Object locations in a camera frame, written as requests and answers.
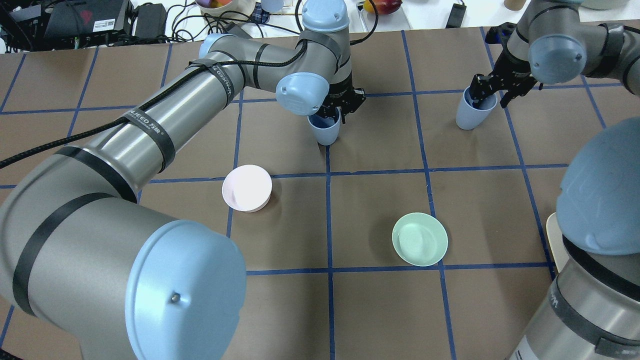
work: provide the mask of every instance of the light blue joint cap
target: light blue joint cap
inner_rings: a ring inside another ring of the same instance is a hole
[[[349,27],[344,0],[308,0],[302,7],[305,29],[318,33],[334,33]]]
[[[640,253],[640,117],[597,134],[566,170],[556,204],[564,236],[601,255]]]
[[[565,83],[584,70],[587,51],[580,42],[564,34],[540,37],[529,47],[531,75],[543,84]]]
[[[204,42],[200,46],[200,52],[198,53],[198,57],[200,59],[205,57],[205,55],[209,54],[209,51],[211,50],[211,47],[213,46],[213,43],[215,43],[216,41],[218,41],[222,37],[229,37],[229,36],[234,37],[235,35],[233,35],[233,34],[210,34],[210,35],[207,35],[207,37],[204,39]]]
[[[282,78],[276,87],[276,100],[296,115],[317,113],[329,94],[329,82],[313,72],[295,72]]]
[[[136,256],[125,322],[140,360],[220,359],[236,331],[246,292],[240,250],[193,221],[158,230]]]

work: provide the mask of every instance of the red apple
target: red apple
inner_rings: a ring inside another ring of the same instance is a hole
[[[378,14],[380,15],[388,15],[390,13],[393,13],[400,9],[400,5],[402,5],[402,0],[366,0],[364,2],[364,10],[367,10],[370,13],[375,13],[371,1],[376,4]]]

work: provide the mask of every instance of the sticker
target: sticker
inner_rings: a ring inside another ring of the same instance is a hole
[[[513,352],[509,360],[540,360],[533,353],[531,347],[529,346],[529,342],[527,341],[527,336],[522,338],[522,341],[518,344],[518,347]]]
[[[100,20],[93,23],[93,32],[113,30],[116,19]]]

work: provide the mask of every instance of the black strap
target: black strap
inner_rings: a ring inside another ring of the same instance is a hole
[[[68,156],[90,167],[93,171],[100,174],[113,188],[120,194],[120,197],[126,201],[138,203],[136,194],[129,186],[127,181],[114,168],[109,166],[104,160],[93,155],[92,153],[73,146],[65,146],[56,152],[58,155]]]
[[[313,41],[326,47],[333,53],[336,60],[340,60],[340,56],[342,56],[342,49],[340,48],[340,45],[338,45],[338,43],[328,35],[316,33],[315,31],[305,30],[300,33],[298,43],[300,43],[302,40]]]
[[[238,59],[237,59],[235,56],[233,56],[233,55],[229,54],[229,53],[228,53],[228,52],[226,52],[226,51],[222,51],[222,50],[213,50],[213,51],[210,51],[210,52],[209,52],[209,54],[213,54],[213,53],[220,53],[220,54],[224,54],[224,55],[227,55],[231,60],[233,60],[233,61],[238,61]],[[246,86],[246,74],[244,73],[244,67],[243,67],[242,65],[240,65],[240,64],[237,64],[237,65],[238,65],[238,67],[240,68],[240,72],[242,72],[242,79],[243,79],[243,85],[242,85],[242,87],[244,88],[244,87]]]
[[[640,286],[614,273],[563,236],[566,251],[591,276],[618,293],[640,302]]]
[[[532,24],[540,15],[544,14],[544,13],[548,13],[552,10],[558,10],[558,9],[569,9],[569,10],[573,10],[575,13],[579,14],[578,9],[574,8],[570,5],[556,5],[556,6],[549,6],[548,8],[542,10],[541,12],[537,13],[536,15],[534,15],[533,19],[531,19],[530,24]]]
[[[622,338],[585,319],[560,293],[557,281],[549,288],[548,301],[556,316],[569,330],[595,346],[596,354],[629,360],[637,359],[640,355],[640,341]]]
[[[262,52],[267,48],[267,46],[269,46],[269,44],[262,44],[262,46],[260,46],[260,49],[258,49],[258,53],[255,55],[255,62],[260,61]],[[260,89],[260,84],[258,84],[258,65],[253,66],[253,84],[255,85],[256,89]]]
[[[71,214],[83,206],[96,200],[115,197],[108,193],[89,193],[77,197],[68,203],[59,207],[51,215],[49,215],[38,226],[38,229],[31,235],[27,244],[25,244],[18,263],[13,271],[13,297],[18,306],[27,314],[35,316],[29,303],[29,278],[33,270],[33,264],[42,250],[44,243],[49,239],[50,235],[65,221]]]
[[[625,27],[623,24],[600,24],[607,30],[607,37],[600,55],[600,64],[586,76],[589,78],[606,78],[616,67],[622,47],[625,44]]]
[[[629,65],[628,65],[628,66],[627,66],[627,68],[625,69],[624,73],[622,74],[622,84],[623,84],[623,85],[625,85],[625,88],[626,88],[626,89],[627,89],[631,94],[634,94],[634,95],[638,95],[638,94],[635,94],[635,93],[631,90],[631,88],[629,87],[629,82],[628,82],[628,81],[629,81],[629,72],[631,71],[631,68],[636,64],[636,62],[637,62],[638,60],[640,60],[640,55],[639,55],[639,56],[637,56],[635,59],[633,59],[633,60],[629,63]]]
[[[231,80],[231,77],[227,74],[225,69],[222,68],[222,66],[218,65],[218,62],[219,61],[207,58],[197,59],[189,61],[189,66],[187,67],[187,69],[190,67],[207,68],[207,70],[209,70],[209,72],[218,79],[220,84],[222,84],[222,87],[225,88],[225,94],[227,95],[227,104],[225,106],[228,106],[231,103],[231,100],[234,99],[236,90],[234,88],[234,82]]]
[[[173,159],[175,159],[175,146],[169,134],[160,123],[139,108],[133,108],[122,116],[129,119],[131,124],[139,127],[156,143],[158,149],[160,149],[160,153],[162,153],[163,159],[162,168],[159,173],[164,171],[166,167],[173,162]]]

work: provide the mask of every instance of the beige object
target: beige object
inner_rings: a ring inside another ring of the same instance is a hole
[[[509,10],[517,12],[522,9],[526,2],[527,0],[504,0],[504,6]]]

